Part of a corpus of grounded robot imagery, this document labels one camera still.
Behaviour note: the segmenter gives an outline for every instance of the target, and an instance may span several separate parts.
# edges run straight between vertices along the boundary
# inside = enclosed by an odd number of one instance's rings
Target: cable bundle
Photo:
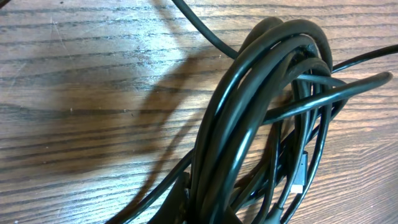
[[[262,206],[252,223],[287,223],[314,179],[330,121],[350,97],[377,88],[392,78],[389,72],[382,72],[346,84],[332,78],[331,74],[372,58],[397,53],[398,45],[333,66],[327,38],[316,24],[306,20],[282,22],[269,17],[253,28],[236,52],[217,38],[183,1],[174,0],[174,3],[234,62],[209,102],[195,148],[145,199],[138,205],[127,206],[108,223],[124,223],[136,218],[182,176],[191,162],[191,174],[183,186],[188,191],[188,201],[178,208],[174,223],[241,223],[235,213],[260,198],[263,198]],[[289,84],[292,100],[269,110],[271,100]],[[292,116],[294,130],[283,138],[283,120]],[[258,128],[266,124],[272,124],[266,156],[248,175],[236,181]],[[304,147],[313,138],[316,138],[315,149],[303,192],[295,196],[283,213]],[[285,177],[282,194],[271,208],[274,189]],[[174,205],[178,207],[180,202],[174,201]],[[159,220],[161,214],[158,212],[150,223]]]

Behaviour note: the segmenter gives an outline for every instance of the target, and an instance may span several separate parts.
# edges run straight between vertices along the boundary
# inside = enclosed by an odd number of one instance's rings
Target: wooden surface
[[[316,22],[334,63],[398,43],[393,0],[187,3],[236,49],[267,16]],[[140,200],[193,147],[231,62],[171,1],[12,0],[0,10],[0,223],[103,223]],[[397,62],[391,55],[335,77],[396,76]],[[398,223],[397,128],[396,78],[352,98],[331,123],[292,223]],[[259,161],[268,130],[242,174]],[[258,208],[238,215],[250,223]]]

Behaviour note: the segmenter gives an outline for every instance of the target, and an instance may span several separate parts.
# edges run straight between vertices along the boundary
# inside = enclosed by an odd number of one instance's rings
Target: table top
[[[334,63],[398,43],[391,0],[187,4],[235,49],[267,16],[317,23]],[[140,201],[193,147],[232,63],[161,0],[12,0],[0,10],[0,53],[0,223],[103,223]],[[334,76],[397,77],[397,62],[390,55]],[[397,223],[397,128],[398,79],[350,99],[291,223]],[[268,130],[242,174],[259,162]],[[250,223],[260,203],[238,217]]]

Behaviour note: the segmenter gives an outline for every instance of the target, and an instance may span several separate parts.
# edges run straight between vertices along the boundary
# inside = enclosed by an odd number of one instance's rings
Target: coiled cable
[[[135,206],[127,206],[108,223],[126,223],[135,219],[191,163],[189,206],[185,217],[189,223],[222,223],[227,211],[236,213],[260,198],[263,198],[262,206],[252,223],[287,223],[315,177],[330,121],[350,97],[377,88],[392,78],[391,73],[382,72],[346,84],[332,78],[331,74],[397,53],[398,45],[333,66],[326,35],[316,24],[303,19],[283,22],[268,17],[253,28],[237,52],[217,38],[182,0],[173,2],[215,47],[234,62],[211,97],[194,149],[146,198]],[[292,101],[269,110],[271,99],[288,84],[292,86]],[[284,138],[281,136],[283,120],[292,116],[294,130]],[[272,124],[265,152],[268,156],[236,181],[258,128],[265,124]],[[283,213],[304,147],[315,137],[306,185]],[[285,177],[284,189],[271,208],[274,189]]]

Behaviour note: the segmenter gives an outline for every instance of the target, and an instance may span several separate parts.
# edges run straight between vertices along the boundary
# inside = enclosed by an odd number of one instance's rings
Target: cable connector
[[[301,156],[300,165],[298,166],[297,174],[294,178],[290,193],[301,194],[303,188],[307,184],[307,164],[308,164],[308,153],[304,151]]]

